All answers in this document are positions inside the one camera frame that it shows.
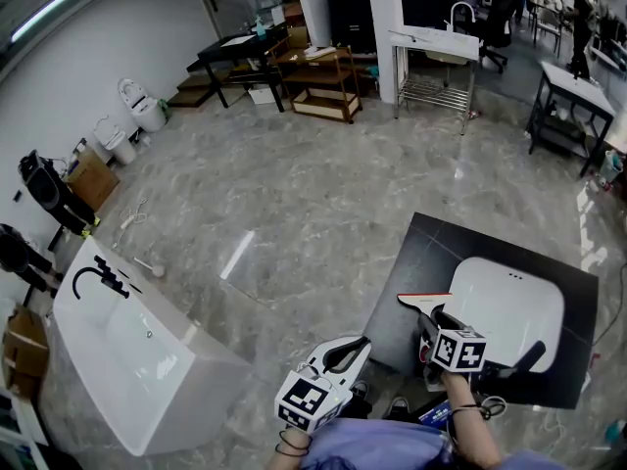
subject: shoe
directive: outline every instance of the shoe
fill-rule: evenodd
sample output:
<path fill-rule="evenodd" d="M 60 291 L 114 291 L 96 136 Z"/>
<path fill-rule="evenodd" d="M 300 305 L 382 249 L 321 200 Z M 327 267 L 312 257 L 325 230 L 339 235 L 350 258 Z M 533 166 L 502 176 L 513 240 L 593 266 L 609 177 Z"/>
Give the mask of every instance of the shoe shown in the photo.
<path fill-rule="evenodd" d="M 394 397 L 392 402 L 390 402 L 390 406 L 386 411 L 383 419 L 389 418 L 390 416 L 394 416 L 394 414 L 409 414 L 410 413 L 410 402 L 405 397 Z"/>
<path fill-rule="evenodd" d="M 358 381 L 355 385 L 353 385 L 353 388 L 351 388 L 351 392 L 363 400 L 365 400 L 369 390 L 370 387 L 365 381 Z"/>

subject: hand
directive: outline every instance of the hand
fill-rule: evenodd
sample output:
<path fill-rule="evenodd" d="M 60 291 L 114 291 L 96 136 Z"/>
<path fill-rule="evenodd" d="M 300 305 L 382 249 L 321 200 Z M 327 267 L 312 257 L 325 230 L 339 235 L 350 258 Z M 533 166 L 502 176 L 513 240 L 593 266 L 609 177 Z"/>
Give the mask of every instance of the hand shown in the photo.
<path fill-rule="evenodd" d="M 312 438 L 309 435 L 294 427 L 288 428 L 283 434 L 283 437 L 288 443 L 296 447 L 307 447 L 312 441 Z"/>
<path fill-rule="evenodd" d="M 452 388 L 455 386 L 468 386 L 468 382 L 461 374 L 446 370 L 442 372 L 442 383 L 444 383 L 444 386 L 447 387 L 447 389 L 449 386 Z"/>

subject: toilet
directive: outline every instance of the toilet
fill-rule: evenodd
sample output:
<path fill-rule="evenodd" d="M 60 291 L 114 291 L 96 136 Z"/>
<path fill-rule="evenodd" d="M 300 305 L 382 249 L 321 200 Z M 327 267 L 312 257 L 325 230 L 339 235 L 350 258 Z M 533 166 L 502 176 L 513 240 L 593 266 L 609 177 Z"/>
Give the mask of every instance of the toilet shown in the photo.
<path fill-rule="evenodd" d="M 156 132 L 166 125 L 166 114 L 159 101 L 149 98 L 141 85 L 129 78 L 123 78 L 118 82 L 118 92 L 135 123 L 146 132 Z"/>
<path fill-rule="evenodd" d="M 96 122 L 93 133 L 98 142 L 105 150 L 113 153 L 120 164 L 130 164 L 137 157 L 137 152 L 128 141 L 126 132 L 110 121 L 108 115 Z"/>

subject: white countertop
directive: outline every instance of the white countertop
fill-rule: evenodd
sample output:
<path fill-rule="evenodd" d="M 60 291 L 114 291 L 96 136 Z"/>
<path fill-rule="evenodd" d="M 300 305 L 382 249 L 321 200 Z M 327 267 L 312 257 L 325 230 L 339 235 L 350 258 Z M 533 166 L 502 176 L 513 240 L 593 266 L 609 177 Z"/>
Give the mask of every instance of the white countertop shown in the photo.
<path fill-rule="evenodd" d="M 597 56 L 600 60 L 606 63 L 609 67 L 614 68 L 616 71 L 620 71 L 618 65 L 611 59 L 607 54 L 604 54 L 599 49 L 595 49 L 594 47 L 590 48 L 590 51 Z"/>
<path fill-rule="evenodd" d="M 623 53 L 623 55 L 627 56 L 627 49 L 620 45 L 616 40 L 612 40 L 611 43 L 613 43 L 614 46 Z"/>
<path fill-rule="evenodd" d="M 587 80 L 583 80 L 582 78 L 577 78 L 575 80 L 572 73 L 551 65 L 546 61 L 543 61 L 541 65 L 545 74 L 549 78 L 549 81 L 553 85 L 567 90 L 571 94 L 592 103 L 596 107 L 610 114 L 612 117 L 616 116 L 616 111 L 609 104 L 609 101 L 607 101 L 607 98 L 605 98 L 603 91 L 600 90 L 599 87 L 593 85 Z"/>
<path fill-rule="evenodd" d="M 476 36 L 407 25 L 400 26 L 396 31 L 416 37 L 416 40 L 412 41 L 408 36 L 390 31 L 390 43 L 397 47 L 439 52 L 468 61 L 479 61 L 479 39 Z"/>

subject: office chair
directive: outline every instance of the office chair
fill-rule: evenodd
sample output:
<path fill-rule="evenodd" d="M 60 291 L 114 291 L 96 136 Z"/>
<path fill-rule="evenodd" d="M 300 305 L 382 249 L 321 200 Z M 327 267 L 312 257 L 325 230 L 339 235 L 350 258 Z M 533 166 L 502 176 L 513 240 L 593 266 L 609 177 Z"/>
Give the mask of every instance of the office chair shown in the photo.
<path fill-rule="evenodd" d="M 490 7 L 487 20 L 479 19 L 473 25 L 465 23 L 460 26 L 482 40 L 479 57 L 481 59 L 488 58 L 497 65 L 499 74 L 503 74 L 504 67 L 507 66 L 507 56 L 499 54 L 489 47 L 501 49 L 511 44 L 509 20 L 516 12 L 517 2 L 517 0 L 492 0 L 492 7 Z"/>

